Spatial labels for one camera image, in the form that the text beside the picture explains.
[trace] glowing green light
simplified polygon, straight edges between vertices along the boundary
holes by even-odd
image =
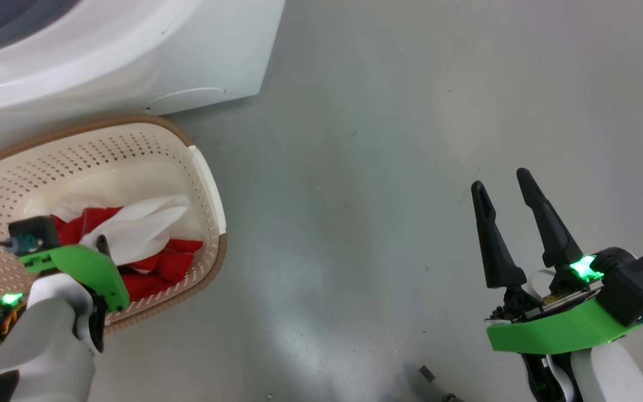
[[[602,279],[604,277],[603,273],[596,272],[589,267],[589,264],[591,264],[592,261],[594,261],[594,255],[587,255],[574,264],[570,264],[569,267],[571,267],[572,270],[574,270],[574,273],[576,273],[577,276],[582,278],[585,282],[589,283],[593,280]]]
[[[15,305],[18,303],[18,300],[23,297],[23,293],[7,293],[6,295],[2,296],[2,303],[3,304],[8,304],[8,305]]]

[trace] beige plastic basket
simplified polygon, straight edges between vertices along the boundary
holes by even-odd
[[[49,214],[57,205],[120,206],[185,194],[193,202],[170,227],[173,238],[202,240],[185,279],[107,317],[107,332],[171,307],[210,282],[227,251],[225,216],[202,153],[176,125],[151,116],[108,119],[23,142],[0,151],[0,240],[7,225]],[[0,247],[0,297],[26,292],[33,275]]]

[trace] white appliance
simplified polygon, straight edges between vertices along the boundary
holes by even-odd
[[[284,0],[0,0],[0,148],[257,94]]]

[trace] green plastic part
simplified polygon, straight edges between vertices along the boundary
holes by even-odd
[[[498,352],[556,355],[610,343],[639,326],[641,323],[629,328],[620,325],[591,299],[564,313],[528,323],[489,326],[487,333]]]
[[[57,269],[93,289],[105,299],[109,311],[130,305],[130,297],[118,267],[108,255],[83,245],[65,245],[18,258],[28,272]]]

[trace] gray floor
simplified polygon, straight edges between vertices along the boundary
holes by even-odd
[[[502,290],[467,193],[486,183],[541,268],[520,166],[583,250],[643,255],[643,2],[288,0],[261,94],[171,119],[217,178],[229,253],[107,339],[91,400],[531,400],[485,336]],[[643,331],[623,343],[643,369]]]

